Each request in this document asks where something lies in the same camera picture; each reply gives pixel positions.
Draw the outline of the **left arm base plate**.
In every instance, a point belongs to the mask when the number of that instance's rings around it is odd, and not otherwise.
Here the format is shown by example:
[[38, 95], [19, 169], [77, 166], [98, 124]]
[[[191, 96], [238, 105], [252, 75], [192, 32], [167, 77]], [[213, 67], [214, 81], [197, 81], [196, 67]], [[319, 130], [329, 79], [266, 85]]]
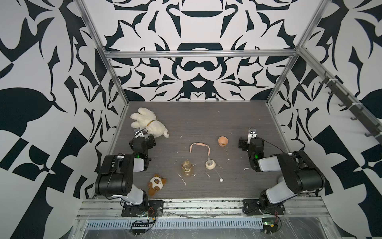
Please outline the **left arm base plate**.
[[140, 205], [122, 204], [122, 217], [156, 217], [163, 213], [163, 200], [149, 200]]

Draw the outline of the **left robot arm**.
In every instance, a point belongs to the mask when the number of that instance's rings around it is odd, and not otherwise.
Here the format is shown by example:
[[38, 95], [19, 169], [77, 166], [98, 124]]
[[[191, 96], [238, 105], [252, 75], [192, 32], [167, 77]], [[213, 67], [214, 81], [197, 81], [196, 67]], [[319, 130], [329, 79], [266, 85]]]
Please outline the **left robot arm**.
[[149, 210], [148, 195], [133, 184], [133, 173], [148, 169], [148, 150], [156, 145], [153, 135], [136, 136], [130, 142], [132, 154], [105, 157], [95, 182], [95, 193], [108, 200], [118, 199], [123, 212], [143, 215]]

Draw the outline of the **cream bottle collar with straw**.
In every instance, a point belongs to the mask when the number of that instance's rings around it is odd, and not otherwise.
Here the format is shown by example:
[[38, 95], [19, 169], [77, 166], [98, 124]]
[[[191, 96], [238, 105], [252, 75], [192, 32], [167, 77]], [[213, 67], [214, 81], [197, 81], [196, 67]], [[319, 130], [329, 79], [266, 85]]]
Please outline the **cream bottle collar with straw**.
[[216, 162], [213, 160], [213, 159], [210, 159], [208, 157], [207, 161], [205, 162], [205, 167], [207, 170], [210, 170], [210, 171], [215, 171], [219, 177], [219, 181], [222, 183], [224, 182], [224, 179], [220, 176], [219, 172], [216, 170]]

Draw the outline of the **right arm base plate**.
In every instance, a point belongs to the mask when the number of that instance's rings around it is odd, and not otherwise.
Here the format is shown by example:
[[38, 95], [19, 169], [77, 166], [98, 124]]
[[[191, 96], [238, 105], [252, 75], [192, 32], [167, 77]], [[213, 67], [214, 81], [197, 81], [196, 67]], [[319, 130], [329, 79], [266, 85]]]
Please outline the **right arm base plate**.
[[285, 207], [282, 203], [271, 204], [259, 199], [244, 199], [243, 213], [247, 216], [284, 215]]

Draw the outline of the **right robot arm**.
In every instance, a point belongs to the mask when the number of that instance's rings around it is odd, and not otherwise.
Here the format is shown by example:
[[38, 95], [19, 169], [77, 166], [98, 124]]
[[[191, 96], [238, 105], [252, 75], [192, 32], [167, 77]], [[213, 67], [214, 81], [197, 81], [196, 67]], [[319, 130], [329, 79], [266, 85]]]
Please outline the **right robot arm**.
[[263, 190], [257, 200], [243, 200], [246, 215], [274, 215], [283, 213], [284, 202], [299, 194], [318, 192], [325, 186], [325, 178], [310, 157], [303, 151], [282, 152], [264, 157], [264, 140], [238, 140], [238, 147], [248, 153], [250, 166], [256, 172], [280, 172], [277, 184]]

